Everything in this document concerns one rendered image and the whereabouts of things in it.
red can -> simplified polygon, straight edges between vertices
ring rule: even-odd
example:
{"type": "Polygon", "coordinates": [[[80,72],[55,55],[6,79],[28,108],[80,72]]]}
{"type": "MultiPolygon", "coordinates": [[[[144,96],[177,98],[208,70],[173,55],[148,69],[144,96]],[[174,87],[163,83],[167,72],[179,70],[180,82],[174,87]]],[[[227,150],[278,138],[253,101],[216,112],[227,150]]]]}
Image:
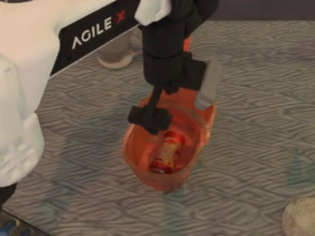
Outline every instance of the red can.
{"type": "Polygon", "coordinates": [[[183,135],[174,131],[167,131],[156,158],[152,161],[150,170],[161,174],[171,174],[175,168],[177,157],[185,145],[183,135]]]}

beige ball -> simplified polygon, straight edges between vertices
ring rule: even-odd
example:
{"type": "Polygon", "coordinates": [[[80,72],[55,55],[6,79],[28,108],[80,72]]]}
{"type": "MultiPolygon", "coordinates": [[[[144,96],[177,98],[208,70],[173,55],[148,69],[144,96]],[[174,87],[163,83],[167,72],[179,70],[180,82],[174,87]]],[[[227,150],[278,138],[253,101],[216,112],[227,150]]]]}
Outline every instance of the beige ball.
{"type": "Polygon", "coordinates": [[[286,236],[315,236],[315,197],[295,199],[282,217],[286,236]]]}

mug handle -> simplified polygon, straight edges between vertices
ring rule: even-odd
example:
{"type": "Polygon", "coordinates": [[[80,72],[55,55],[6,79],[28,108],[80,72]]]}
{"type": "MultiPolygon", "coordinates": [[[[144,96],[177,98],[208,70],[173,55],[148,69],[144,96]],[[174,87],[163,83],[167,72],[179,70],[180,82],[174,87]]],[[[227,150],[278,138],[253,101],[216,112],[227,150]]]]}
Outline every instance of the mug handle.
{"type": "MultiPolygon", "coordinates": [[[[131,37],[135,37],[137,40],[139,40],[142,43],[142,32],[140,30],[135,30],[135,29],[136,28],[131,30],[129,38],[131,40],[131,37]]],[[[133,56],[137,56],[141,54],[142,54],[142,50],[133,51],[133,56]]]]}

patterned tablecloth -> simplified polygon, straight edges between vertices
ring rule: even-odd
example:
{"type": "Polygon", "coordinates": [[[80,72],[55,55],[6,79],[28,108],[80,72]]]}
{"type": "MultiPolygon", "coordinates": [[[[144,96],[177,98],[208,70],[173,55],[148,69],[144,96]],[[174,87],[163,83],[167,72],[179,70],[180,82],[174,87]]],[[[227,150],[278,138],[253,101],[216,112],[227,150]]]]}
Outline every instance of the patterned tablecloth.
{"type": "Polygon", "coordinates": [[[315,193],[315,22],[206,22],[192,40],[224,75],[182,189],[151,190],[121,159],[126,116],[151,89],[141,58],[109,71],[91,55],[50,81],[44,155],[6,208],[53,236],[282,236],[285,205],[315,193]]]}

white mug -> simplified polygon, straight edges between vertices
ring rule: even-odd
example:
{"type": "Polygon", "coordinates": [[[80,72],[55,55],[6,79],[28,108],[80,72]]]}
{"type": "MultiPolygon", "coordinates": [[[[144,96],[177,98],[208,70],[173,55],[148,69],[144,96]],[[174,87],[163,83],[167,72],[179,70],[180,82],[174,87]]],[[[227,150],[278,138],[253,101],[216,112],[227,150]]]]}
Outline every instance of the white mug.
{"type": "Polygon", "coordinates": [[[133,57],[141,53],[141,50],[133,49],[131,44],[133,36],[142,42],[141,31],[133,29],[100,48],[97,51],[99,63],[109,69],[120,69],[129,65],[133,57]]]}

